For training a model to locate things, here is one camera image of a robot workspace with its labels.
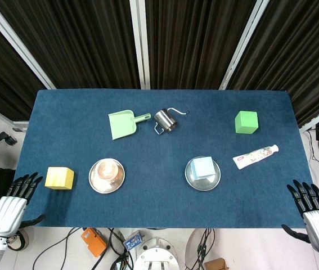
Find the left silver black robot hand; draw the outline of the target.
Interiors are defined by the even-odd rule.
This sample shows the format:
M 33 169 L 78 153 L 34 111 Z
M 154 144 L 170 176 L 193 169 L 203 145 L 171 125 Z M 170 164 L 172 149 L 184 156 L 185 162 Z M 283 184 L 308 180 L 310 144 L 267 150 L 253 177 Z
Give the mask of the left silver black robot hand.
M 0 198 L 0 237 L 9 238 L 19 229 L 36 225 L 45 219 L 41 214 L 32 220 L 23 220 L 24 212 L 43 179 L 37 172 L 14 180 L 5 196 Z

